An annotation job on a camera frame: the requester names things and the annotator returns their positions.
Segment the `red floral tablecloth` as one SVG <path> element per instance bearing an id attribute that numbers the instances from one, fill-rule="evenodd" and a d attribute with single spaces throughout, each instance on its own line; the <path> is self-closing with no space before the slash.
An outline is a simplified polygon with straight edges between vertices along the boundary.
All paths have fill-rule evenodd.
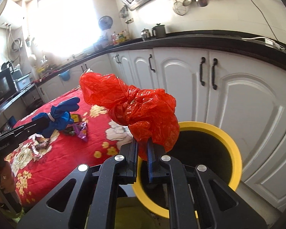
<path id="1" fill-rule="evenodd" d="M 34 206 L 78 165 L 102 164 L 107 158 L 116 155 L 122 145 L 132 140 L 128 127 L 111 120 L 104 107 L 86 104 L 79 87 L 38 108 L 19 120 L 16 126 L 31 122 L 38 113 L 48 112 L 52 106 L 72 97 L 80 98 L 76 114 L 81 116 L 82 122 L 87 123 L 87 142 L 76 135 L 54 131 L 48 151 L 40 160 L 33 160 L 29 149 L 32 136 L 6 157 L 15 176 L 16 193 L 22 207 Z"/>

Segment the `red plastic bag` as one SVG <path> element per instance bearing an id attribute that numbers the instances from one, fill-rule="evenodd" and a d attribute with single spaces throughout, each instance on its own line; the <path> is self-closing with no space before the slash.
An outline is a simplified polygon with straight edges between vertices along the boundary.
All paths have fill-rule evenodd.
<path id="1" fill-rule="evenodd" d="M 114 74 L 87 70 L 79 85 L 85 102 L 102 106 L 117 124 L 127 126 L 138 142 L 138 155 L 147 159 L 147 142 L 173 149 L 180 132 L 175 115 L 176 99 L 164 89 L 143 89 L 127 85 Z"/>

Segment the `blue rubber glove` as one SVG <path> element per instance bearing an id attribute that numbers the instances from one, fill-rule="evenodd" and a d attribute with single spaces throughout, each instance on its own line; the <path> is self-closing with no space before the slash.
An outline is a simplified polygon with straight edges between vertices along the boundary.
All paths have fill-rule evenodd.
<path id="1" fill-rule="evenodd" d="M 73 97 L 66 101 L 60 102 L 57 106 L 52 106 L 50 112 L 41 112 L 32 118 L 36 120 L 39 129 L 37 134 L 42 135 L 44 138 L 50 138 L 55 130 L 62 131 L 68 125 L 74 123 L 71 118 L 71 112 L 79 109 L 79 97 Z"/>

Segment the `steel kettle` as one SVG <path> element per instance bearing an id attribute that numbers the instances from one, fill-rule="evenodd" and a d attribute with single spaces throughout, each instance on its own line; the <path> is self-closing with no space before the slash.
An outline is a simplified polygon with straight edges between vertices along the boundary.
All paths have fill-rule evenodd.
<path id="1" fill-rule="evenodd" d="M 141 32 L 140 32 L 141 38 L 143 41 L 146 40 L 150 40 L 151 39 L 151 34 L 150 31 L 146 28 L 144 28 Z"/>

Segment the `round wall fan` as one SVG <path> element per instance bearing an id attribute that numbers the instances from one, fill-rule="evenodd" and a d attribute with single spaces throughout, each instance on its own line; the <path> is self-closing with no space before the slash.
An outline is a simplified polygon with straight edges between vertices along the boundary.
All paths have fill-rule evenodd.
<path id="1" fill-rule="evenodd" d="M 99 19 L 98 24 L 102 31 L 109 30 L 113 25 L 113 19 L 108 15 L 104 15 Z"/>

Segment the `blue hanging basket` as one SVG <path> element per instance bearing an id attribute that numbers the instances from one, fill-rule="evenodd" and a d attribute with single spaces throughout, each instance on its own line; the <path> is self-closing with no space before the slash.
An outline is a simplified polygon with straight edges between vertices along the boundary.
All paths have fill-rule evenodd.
<path id="1" fill-rule="evenodd" d="M 67 70 L 65 72 L 60 73 L 59 78 L 64 82 L 68 81 L 70 79 L 70 71 Z"/>

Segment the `purple snack wrapper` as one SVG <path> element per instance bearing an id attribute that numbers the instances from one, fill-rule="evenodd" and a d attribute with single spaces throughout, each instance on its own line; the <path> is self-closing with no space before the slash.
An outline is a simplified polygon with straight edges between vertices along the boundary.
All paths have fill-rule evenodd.
<path id="1" fill-rule="evenodd" d="M 73 129 L 78 138 L 82 139 L 84 142 L 88 141 L 88 136 L 87 136 L 88 127 L 86 122 L 74 123 Z"/>

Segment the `yellow rimmed trash bin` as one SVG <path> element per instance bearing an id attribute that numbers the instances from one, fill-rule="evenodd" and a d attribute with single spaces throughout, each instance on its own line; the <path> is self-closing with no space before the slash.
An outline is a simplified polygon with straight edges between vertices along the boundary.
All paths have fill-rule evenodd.
<path id="1" fill-rule="evenodd" d="M 168 152 L 184 165 L 203 164 L 211 169 L 234 191 L 242 175 L 242 158 L 234 140 L 222 129 L 202 122 L 180 122 L 180 133 L 173 149 Z M 161 185 L 149 185 L 147 162 L 138 159 L 138 173 L 133 191 L 139 201 L 154 214 L 169 218 Z"/>

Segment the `crumpled silver wrapper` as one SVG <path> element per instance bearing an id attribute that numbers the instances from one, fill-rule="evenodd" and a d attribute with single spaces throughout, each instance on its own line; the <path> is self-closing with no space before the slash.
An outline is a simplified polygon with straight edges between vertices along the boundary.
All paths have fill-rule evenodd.
<path id="1" fill-rule="evenodd" d="M 44 138 L 40 134 L 34 134 L 30 139 L 32 142 L 29 144 L 29 149 L 32 152 L 33 160 L 38 161 L 47 153 L 50 139 Z"/>

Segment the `black curved countertop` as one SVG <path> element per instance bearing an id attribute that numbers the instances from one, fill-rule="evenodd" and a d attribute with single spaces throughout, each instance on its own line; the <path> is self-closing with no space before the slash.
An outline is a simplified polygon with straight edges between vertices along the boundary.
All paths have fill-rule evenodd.
<path id="1" fill-rule="evenodd" d="M 97 50 L 81 60 L 74 60 L 56 69 L 49 76 L 33 81 L 32 84 L 38 87 L 68 69 L 104 54 L 153 48 L 198 48 L 236 53 L 265 61 L 286 71 L 286 44 L 275 40 L 274 42 L 279 44 L 279 47 L 275 47 L 257 40 L 257 37 L 258 35 L 241 31 L 195 30 L 168 33 L 166 37 L 152 37 L 146 41 L 136 38 L 114 46 L 107 46 L 102 50 Z"/>

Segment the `yellow brown seasoning box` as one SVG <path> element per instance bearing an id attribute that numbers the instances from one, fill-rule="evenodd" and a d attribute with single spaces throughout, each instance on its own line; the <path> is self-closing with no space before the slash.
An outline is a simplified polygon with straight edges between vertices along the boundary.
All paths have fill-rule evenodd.
<path id="1" fill-rule="evenodd" d="M 81 116 L 79 114 L 71 114 L 71 118 L 72 118 L 74 123 L 81 123 L 82 122 Z"/>

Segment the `black microwave oven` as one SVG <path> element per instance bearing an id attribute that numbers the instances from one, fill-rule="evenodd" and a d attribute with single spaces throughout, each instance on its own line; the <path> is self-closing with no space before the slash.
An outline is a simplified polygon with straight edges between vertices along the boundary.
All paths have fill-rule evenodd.
<path id="1" fill-rule="evenodd" d="M 17 93 L 14 80 L 9 69 L 0 72 L 0 105 Z"/>

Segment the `condiment bottles group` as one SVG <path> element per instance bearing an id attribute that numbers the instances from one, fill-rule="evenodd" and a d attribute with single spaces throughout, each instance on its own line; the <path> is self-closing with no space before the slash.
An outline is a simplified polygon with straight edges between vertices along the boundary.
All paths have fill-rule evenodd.
<path id="1" fill-rule="evenodd" d="M 113 45 L 121 44 L 123 42 L 130 40 L 130 36 L 129 36 L 127 30 L 123 30 L 119 33 L 116 33 L 114 31 L 113 34 L 110 35 L 110 37 L 111 37 L 111 41 L 112 41 Z"/>

